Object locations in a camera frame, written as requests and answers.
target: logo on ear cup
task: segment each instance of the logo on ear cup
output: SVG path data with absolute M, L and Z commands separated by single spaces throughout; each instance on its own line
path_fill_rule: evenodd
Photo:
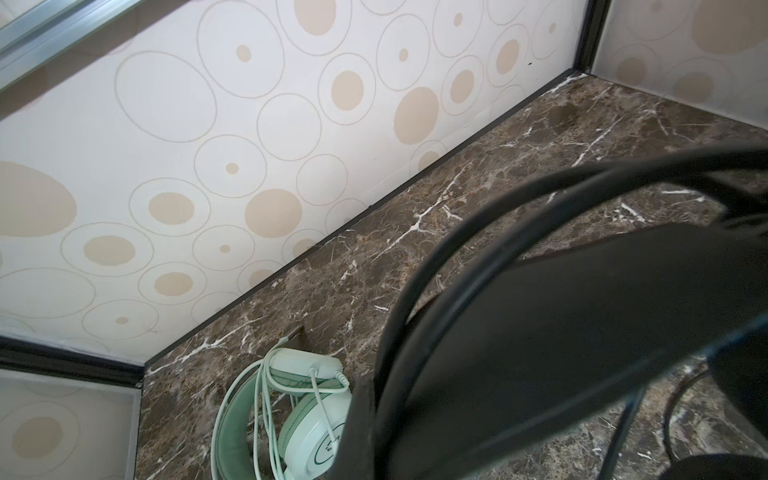
M 342 430 L 344 430 L 345 423 L 346 422 L 340 423 L 333 429 L 333 434 L 336 437 L 336 441 L 341 439 L 341 433 Z M 315 465 L 322 465 L 332 458 L 333 447 L 331 446 L 331 438 L 330 435 L 326 435 L 323 441 L 320 442 L 320 445 L 317 446 L 317 450 L 315 450 Z

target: thick black cable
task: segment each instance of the thick black cable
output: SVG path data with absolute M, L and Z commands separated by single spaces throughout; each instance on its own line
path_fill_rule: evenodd
M 619 423 L 616 424 L 616 431 L 611 437 L 611 444 L 608 446 L 608 451 L 605 452 L 603 466 L 600 467 L 598 480 L 611 480 L 614 477 L 614 470 L 616 469 L 616 464 L 619 460 L 621 447 L 624 446 L 624 442 L 627 440 L 629 428 L 632 426 L 632 422 L 634 421 L 637 412 L 640 411 L 640 405 L 643 403 L 644 396 L 645 387 L 632 395 L 632 398 L 627 402 L 627 406 L 624 407 L 624 411 L 621 412 Z
M 376 456 L 385 458 L 415 381 L 432 352 L 471 301 L 527 249 L 562 224 L 614 197 L 648 184 L 712 170 L 768 168 L 765 145 L 705 147 L 611 168 L 573 187 L 498 239 L 453 283 L 399 350 L 379 400 L 374 432 Z
M 551 192 L 573 187 L 595 174 L 626 163 L 613 161 L 586 164 L 538 178 L 492 200 L 490 204 L 485 205 L 480 211 L 452 230 L 426 257 L 417 271 L 411 275 L 392 308 L 386 325 L 384 325 L 374 368 L 376 400 L 378 401 L 381 397 L 392 364 L 395 362 L 397 352 L 405 338 L 406 324 L 413 307 L 419 301 L 419 297 L 432 278 L 454 253 L 478 232 L 516 208 Z M 717 200 L 727 208 L 727 215 L 742 215 L 768 208 L 768 201 L 706 175 L 691 175 L 681 178 L 677 182 Z
M 685 395 L 685 393 L 690 390 L 690 387 L 696 385 L 699 380 L 707 377 L 709 374 L 709 369 L 706 369 L 698 372 L 696 375 L 688 379 L 683 380 L 680 382 L 680 385 L 677 386 L 677 389 L 667 402 L 667 408 L 664 410 L 664 420 L 661 423 L 661 436 L 664 443 L 664 451 L 667 453 L 667 457 L 670 459 L 670 463 L 672 464 L 680 461 L 680 457 L 677 456 L 677 454 L 674 452 L 674 449 L 672 448 L 672 438 L 670 436 L 670 424 L 672 423 L 672 415 L 674 415 L 674 410 L 677 408 L 677 404 L 680 403 L 680 400 L 683 399 L 683 395 Z

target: black trim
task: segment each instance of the black trim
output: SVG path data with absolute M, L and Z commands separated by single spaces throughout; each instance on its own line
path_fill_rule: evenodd
M 573 68 L 569 68 L 568 70 L 564 71 L 563 73 L 559 74 L 557 77 L 553 78 L 551 81 L 549 81 L 545 86 L 539 88 L 537 91 L 535 91 L 533 94 L 530 94 L 527 96 L 523 101 L 521 101 L 519 104 L 515 105 L 514 107 L 507 110 L 504 114 L 502 114 L 499 118 L 496 120 L 493 120 L 491 123 L 485 125 L 479 132 L 472 135 L 470 138 L 467 138 L 464 140 L 458 147 L 454 148 L 453 150 L 449 151 L 447 154 L 440 157 L 439 160 L 437 160 L 435 163 L 430 165 L 429 167 L 425 168 L 424 170 L 418 172 L 413 177 L 409 178 L 404 184 L 397 187 L 395 190 L 389 192 L 387 195 L 384 196 L 381 200 L 377 201 L 370 207 L 368 207 L 365 211 L 363 211 L 360 215 L 357 217 L 351 219 L 349 222 L 345 223 L 342 227 L 336 229 L 333 233 L 331 233 L 328 237 L 322 240 L 321 243 L 318 243 L 314 247 L 310 248 L 306 252 L 302 253 L 299 257 L 294 259 L 292 262 L 288 263 L 286 266 L 281 268 L 280 270 L 276 271 L 272 275 L 270 275 L 269 278 L 264 280 L 262 283 L 259 283 L 254 288 L 248 290 L 247 293 L 243 294 L 242 296 L 238 297 L 235 301 L 230 303 L 229 305 L 225 306 L 223 309 L 219 310 L 214 316 L 209 318 L 208 320 L 202 322 L 200 325 L 192 329 L 190 332 L 188 332 L 186 335 L 182 336 L 175 342 L 171 343 L 168 347 L 163 349 L 160 353 L 150 358 L 147 363 L 145 364 L 146 367 L 152 365 L 159 359 L 166 356 L 171 350 L 175 349 L 182 343 L 186 342 L 190 338 L 192 338 L 194 335 L 196 335 L 198 332 L 200 332 L 205 327 L 209 326 L 211 323 L 215 322 L 219 317 L 221 317 L 223 314 L 230 311 L 232 308 L 234 308 L 237 304 L 248 298 L 249 296 L 252 296 L 256 291 L 260 290 L 266 285 L 269 285 L 273 281 L 277 280 L 280 276 L 282 276 L 288 269 L 290 269 L 292 266 L 296 265 L 298 262 L 304 260 L 309 255 L 312 254 L 315 250 L 319 249 L 326 243 L 330 242 L 335 236 L 339 235 L 340 233 L 344 232 L 345 230 L 349 229 L 352 225 L 355 223 L 361 221 L 364 217 L 367 217 L 368 215 L 372 214 L 374 211 L 378 210 L 379 207 L 381 207 L 383 204 L 386 204 L 389 202 L 392 198 L 399 195 L 401 192 L 403 192 L 406 188 L 410 187 L 417 181 L 421 180 L 422 178 L 429 175 L 433 170 L 443 165 L 446 161 L 448 161 L 450 158 L 452 158 L 454 155 L 456 155 L 458 152 L 464 150 L 469 146 L 470 144 L 474 143 L 478 138 L 482 137 L 483 135 L 487 134 L 490 130 L 496 128 L 497 125 L 499 125 L 501 122 L 506 120 L 507 118 L 511 117 L 513 114 L 517 113 L 518 111 L 522 110 L 525 106 L 527 106 L 529 103 L 531 103 L 536 98 L 542 96 L 544 93 L 550 91 L 553 87 L 560 84 L 564 79 L 566 79 L 569 75 L 574 73 Z
M 584 13 L 584 21 L 581 27 L 581 37 L 578 41 L 574 68 L 589 73 L 594 63 L 594 57 L 598 53 L 600 37 L 603 34 L 605 19 L 608 17 L 608 9 L 611 0 L 589 0 L 587 10 Z
M 0 336 L 0 368 L 137 388 L 144 367 Z

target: ear cushion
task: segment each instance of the ear cushion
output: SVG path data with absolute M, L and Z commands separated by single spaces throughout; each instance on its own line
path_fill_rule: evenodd
M 253 374 L 237 389 L 219 424 L 214 455 L 223 480 L 256 480 L 246 432 L 253 411 L 256 377 Z
M 318 385 L 321 389 L 340 389 L 342 387 L 341 382 L 336 379 L 326 380 Z M 325 399 L 332 393 L 321 393 L 320 398 Z M 317 406 L 317 399 L 314 393 L 305 393 L 301 400 L 296 404 L 296 408 L 288 415 L 283 427 L 280 429 L 280 436 L 277 438 L 277 452 L 281 458 L 286 456 L 286 448 L 288 442 L 290 442 L 291 436 L 296 431 L 296 427 L 299 426 L 304 417 L 307 416 L 313 408 Z

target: black edge strip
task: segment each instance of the black edge strip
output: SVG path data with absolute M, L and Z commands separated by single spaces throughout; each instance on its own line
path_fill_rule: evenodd
M 175 349 L 182 343 L 186 342 L 193 336 L 195 336 L 198 332 L 200 332 L 205 327 L 209 326 L 211 323 L 215 322 L 219 317 L 230 311 L 233 307 L 235 307 L 240 302 L 244 301 L 249 296 L 253 295 L 256 291 L 261 290 L 264 286 L 269 285 L 273 281 L 277 280 L 280 276 L 282 276 L 288 269 L 290 269 L 292 266 L 296 265 L 298 262 L 304 260 L 309 255 L 312 254 L 315 250 L 319 249 L 326 243 L 333 240 L 334 237 L 339 235 L 340 233 L 343 233 L 345 230 L 349 229 L 352 225 L 355 223 L 361 221 L 364 217 L 369 216 L 376 210 L 378 210 L 383 204 L 386 204 L 389 202 L 392 198 L 402 193 L 405 189 L 416 183 L 417 181 L 421 180 L 422 178 L 429 175 L 433 170 L 443 165 L 446 161 L 450 160 L 454 155 L 456 155 L 458 152 L 464 150 L 469 146 L 471 143 L 475 142 L 478 138 L 482 137 L 483 135 L 487 134 L 490 130 L 495 128 L 497 125 L 499 125 L 501 122 L 506 120 L 507 118 L 511 117 L 513 114 L 517 113 L 518 111 L 525 108 L 526 105 L 531 103 L 533 100 L 535 100 L 538 97 L 541 97 L 543 94 L 550 91 L 553 87 L 560 84 L 564 79 L 566 79 L 569 75 L 574 73 L 573 68 L 569 68 L 568 70 L 564 71 L 563 73 L 559 74 L 557 77 L 553 78 L 549 83 L 547 83 L 545 86 L 539 88 L 537 91 L 535 91 L 533 94 L 530 94 L 527 96 L 522 102 L 515 105 L 514 107 L 507 110 L 504 114 L 501 115 L 501 117 L 497 118 L 496 120 L 493 120 L 491 123 L 485 125 L 479 132 L 472 135 L 470 138 L 467 138 L 464 140 L 458 147 L 454 148 L 453 150 L 449 151 L 447 154 L 440 157 L 439 160 L 437 160 L 432 165 L 429 165 L 424 170 L 418 172 L 416 175 L 408 179 L 404 184 L 397 187 L 395 190 L 389 192 L 389 194 L 385 195 L 384 198 L 379 200 L 378 202 L 374 203 L 370 207 L 368 207 L 365 211 L 363 211 L 360 215 L 357 217 L 351 219 L 349 222 L 345 223 L 342 227 L 338 228 L 336 231 L 331 233 L 328 237 L 326 237 L 322 242 L 318 243 L 314 247 L 310 248 L 306 252 L 302 253 L 300 256 L 298 256 L 296 259 L 294 259 L 292 262 L 288 263 L 286 266 L 281 268 L 280 270 L 276 271 L 272 275 L 270 275 L 269 278 L 264 280 L 262 283 L 259 283 L 254 288 L 248 290 L 247 293 L 243 294 L 241 297 L 239 297 L 237 300 L 233 301 L 229 305 L 225 306 L 223 309 L 219 310 L 214 316 L 209 318 L 208 320 L 202 322 L 200 325 L 192 329 L 189 333 L 182 336 L 175 342 L 171 343 L 168 347 L 163 349 L 162 352 L 158 353 L 157 355 L 153 356 L 151 359 L 147 361 L 145 364 L 146 367 L 149 367 L 159 359 L 166 356 L 171 350 Z
M 144 367 L 0 336 L 0 368 L 137 387 Z
M 581 37 L 576 50 L 574 69 L 587 73 L 592 69 L 610 7 L 611 0 L 589 0 L 587 3 L 587 11 L 584 13 L 581 27 Z

